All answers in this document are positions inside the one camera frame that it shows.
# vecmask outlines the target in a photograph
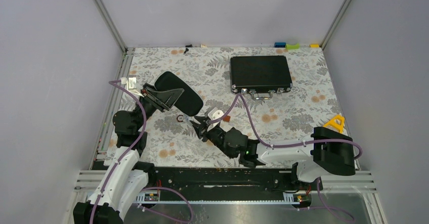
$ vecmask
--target tabletop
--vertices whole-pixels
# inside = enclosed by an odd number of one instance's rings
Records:
[[[204,101],[198,115],[217,107],[224,112],[234,95],[230,89],[229,61],[233,56],[274,56],[287,58],[293,87],[288,93],[275,94],[267,101],[246,102],[256,131],[262,139],[275,141],[296,139],[308,135],[314,127],[323,126],[341,114],[332,81],[320,48],[136,48],[129,75],[137,76],[139,85],[153,84],[165,71],[171,71],[194,88]],[[135,102],[122,95],[120,110],[132,110]],[[238,159],[225,156],[210,141],[199,140],[194,129],[176,117],[181,112],[155,112],[147,122],[147,145],[140,160],[156,166],[175,167],[241,167]],[[250,139],[256,139],[243,103],[238,100],[229,114],[230,122],[221,122],[228,131],[235,127]],[[105,165],[111,163],[117,135],[112,134]],[[275,162],[263,167],[290,168],[294,161]]]

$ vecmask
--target blue block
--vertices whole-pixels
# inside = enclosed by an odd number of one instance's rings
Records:
[[[285,47],[286,47],[285,42],[275,42],[274,43],[274,48],[285,48]]]

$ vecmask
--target gray floor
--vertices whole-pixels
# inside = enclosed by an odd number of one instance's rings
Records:
[[[371,223],[365,203],[359,194],[330,194],[327,203],[329,206],[341,207],[349,211],[356,219],[356,224]],[[312,206],[322,206],[317,194],[313,194]],[[326,209],[311,211],[289,210],[291,206],[283,205],[192,205],[195,217],[192,223],[330,223],[342,224],[343,221],[335,218]],[[187,205],[183,204],[159,204],[154,207],[176,218],[189,218]],[[152,214],[148,211],[142,212],[133,205],[124,220],[124,224],[141,223],[175,223],[167,218]]]

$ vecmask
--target green block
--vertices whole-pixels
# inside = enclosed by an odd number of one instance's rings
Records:
[[[297,43],[297,44],[286,44],[286,49],[287,50],[296,50],[296,49],[299,49],[299,43]]]

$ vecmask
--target yellow block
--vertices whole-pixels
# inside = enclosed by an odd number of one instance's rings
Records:
[[[338,132],[342,133],[342,131],[344,130],[345,121],[346,119],[338,114],[335,117],[333,117],[330,121],[328,121],[323,127],[328,128],[328,126],[331,126],[334,129],[338,130]]]

